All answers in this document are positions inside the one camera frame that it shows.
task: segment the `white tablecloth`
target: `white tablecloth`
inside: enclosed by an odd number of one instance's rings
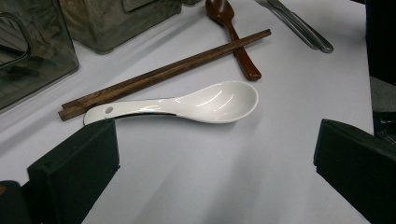
[[[373,132],[365,8],[348,0],[283,0],[334,46],[309,48],[253,0],[230,0],[240,37],[262,79],[258,107],[232,124],[164,116],[116,122],[120,169],[84,223],[366,223],[316,173],[322,119]],[[75,43],[79,70],[0,115],[0,180],[28,181],[26,168],[82,128],[61,104],[229,41],[205,1],[107,55]],[[230,54],[122,99],[181,96],[226,80],[247,81]]]

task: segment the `wooden spoon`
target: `wooden spoon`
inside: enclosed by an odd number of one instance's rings
[[[223,24],[227,28],[232,41],[239,39],[232,23],[234,16],[233,8],[227,0],[206,0],[205,8],[210,18],[220,24]],[[257,81],[262,77],[262,74],[250,60],[243,47],[236,49],[233,53],[247,80]]]

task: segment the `black object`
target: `black object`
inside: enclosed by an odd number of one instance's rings
[[[366,42],[370,76],[396,85],[394,1],[365,0]]]
[[[85,126],[29,166],[21,190],[0,182],[0,223],[81,223],[119,167],[114,119]]]
[[[324,119],[314,164],[367,220],[395,223],[395,147],[351,125]]]

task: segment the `cutlery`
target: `cutlery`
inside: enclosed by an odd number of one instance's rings
[[[269,4],[273,7],[279,9],[286,17],[295,21],[305,32],[307,32],[317,43],[321,51],[325,53],[330,53],[334,50],[332,44],[326,40],[322,35],[320,35],[316,30],[309,26],[303,19],[301,19],[296,13],[290,11],[286,8],[279,0],[267,0]]]
[[[64,110],[60,111],[58,114],[63,121],[74,118],[87,112],[89,109],[97,105],[110,103],[114,100],[120,99],[123,96],[136,91],[141,91],[168,78],[180,75],[182,72],[213,61],[220,56],[230,53],[235,49],[241,48],[256,40],[262,39],[270,34],[271,30],[261,31],[257,34],[249,35],[242,39],[232,41],[231,43],[207,50],[176,63],[168,64],[146,74],[130,78],[116,85],[104,88],[100,91],[93,92],[74,101],[68,102],[62,105]]]
[[[288,20],[286,16],[284,16],[281,12],[279,12],[276,8],[268,3],[268,0],[256,0],[261,6],[270,9],[276,16],[278,16],[289,28],[299,36],[306,45],[311,49],[319,49],[315,41],[312,39],[310,35],[308,35],[304,30],[300,28],[294,21]]]
[[[255,0],[276,14],[289,28],[299,36],[311,49],[320,49],[325,53],[333,51],[332,44],[321,34],[303,21],[297,14],[288,10],[278,0]]]
[[[210,18],[227,28],[232,41],[239,39],[238,34],[233,28],[233,8],[227,0],[206,0],[205,8]],[[236,49],[233,53],[247,80],[256,81],[262,77],[262,74],[254,65],[253,61],[250,60],[244,48]]]
[[[99,105],[85,114],[84,124],[137,115],[171,115],[205,123],[229,123],[250,114],[258,101],[259,94],[250,84],[226,81],[176,98]]]

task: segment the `chopstick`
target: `chopstick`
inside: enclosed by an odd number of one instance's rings
[[[213,61],[222,55],[230,53],[235,49],[262,39],[270,34],[271,30],[264,30],[258,32],[257,34],[249,35],[245,38],[235,40],[220,47],[204,51],[176,63],[168,64],[164,67],[147,72],[146,74],[140,75],[138,77],[127,79],[116,85],[104,88],[100,91],[93,92],[74,101],[63,104],[62,108],[64,110],[60,111],[58,114],[63,121],[72,119],[87,112],[89,109],[97,105],[107,104],[128,94],[141,91],[168,78],[175,77],[182,72]]]

